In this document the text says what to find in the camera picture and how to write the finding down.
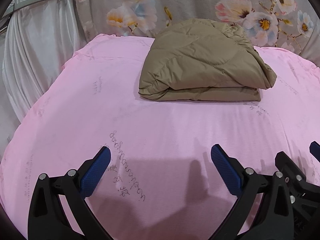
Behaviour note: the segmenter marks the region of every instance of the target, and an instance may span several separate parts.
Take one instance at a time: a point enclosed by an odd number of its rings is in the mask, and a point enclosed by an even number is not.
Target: bed mattress
[[[39,174],[64,175],[102,146],[112,160],[86,201],[117,240],[208,239],[236,200],[210,160],[216,143],[244,167],[269,175],[284,151],[308,182],[320,185],[320,164],[308,150],[320,142],[319,68],[287,50],[256,47],[278,76],[273,88],[260,91],[261,102],[153,102],[138,94],[152,43],[98,35],[24,118],[0,165],[1,204],[24,236]]]

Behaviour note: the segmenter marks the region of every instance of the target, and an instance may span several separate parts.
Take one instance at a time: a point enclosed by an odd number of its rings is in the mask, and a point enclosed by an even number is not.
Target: yellow flower center
[[[116,14],[111,14],[108,16],[109,21],[115,21],[116,23],[123,23],[123,18]]]
[[[264,30],[267,31],[270,28],[270,21],[266,20],[266,19],[261,19],[259,21],[260,23],[260,27]]]
[[[303,30],[304,32],[307,32],[307,31],[308,31],[308,26],[307,26],[305,23],[302,24],[302,30]]]

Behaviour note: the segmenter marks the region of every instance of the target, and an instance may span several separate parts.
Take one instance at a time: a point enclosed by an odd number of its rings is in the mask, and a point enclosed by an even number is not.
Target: blue gripper pad
[[[320,145],[317,142],[310,144],[309,151],[320,162]]]
[[[99,156],[94,160],[88,171],[80,181],[80,195],[84,199],[89,197],[94,192],[103,173],[106,171],[111,161],[111,152],[108,147],[105,147],[100,152]]]
[[[229,192],[239,197],[242,194],[242,181],[236,170],[229,162],[229,156],[224,152],[219,144],[211,148],[211,159],[216,166],[221,178],[226,184]]]

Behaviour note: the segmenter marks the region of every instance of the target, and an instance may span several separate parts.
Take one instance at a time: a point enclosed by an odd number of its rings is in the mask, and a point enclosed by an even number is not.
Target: floral curtain
[[[319,36],[308,0],[77,0],[77,8],[88,41],[98,33],[155,37],[192,17],[238,23],[255,46],[296,54]]]

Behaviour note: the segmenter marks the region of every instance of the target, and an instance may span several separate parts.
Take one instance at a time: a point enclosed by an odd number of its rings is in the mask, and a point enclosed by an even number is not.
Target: pink bed sheet
[[[256,48],[278,75],[261,102],[152,102],[138,95],[152,42],[98,35],[17,129],[0,165],[0,196],[24,236],[39,174],[77,169],[103,145],[112,161],[86,201],[117,240],[208,239],[236,200],[210,160],[216,143],[270,175],[284,151],[320,185],[320,164],[308,150],[320,142],[319,68],[284,49]],[[243,230],[253,217],[254,210]]]

